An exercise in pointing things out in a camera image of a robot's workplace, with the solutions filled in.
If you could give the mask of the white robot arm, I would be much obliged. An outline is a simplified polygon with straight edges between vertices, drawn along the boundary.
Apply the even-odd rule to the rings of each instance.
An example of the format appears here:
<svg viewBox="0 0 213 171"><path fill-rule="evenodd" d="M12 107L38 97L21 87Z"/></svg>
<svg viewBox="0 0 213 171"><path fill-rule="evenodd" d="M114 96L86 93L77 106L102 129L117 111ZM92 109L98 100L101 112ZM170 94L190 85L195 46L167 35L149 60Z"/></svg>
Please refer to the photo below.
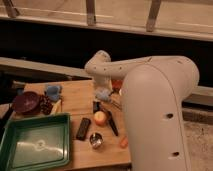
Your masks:
<svg viewBox="0 0 213 171"><path fill-rule="evenodd" d="M191 171L182 101L197 87L199 71L185 56L113 62L98 51L85 65L98 86L121 79L122 111L132 171Z"/></svg>

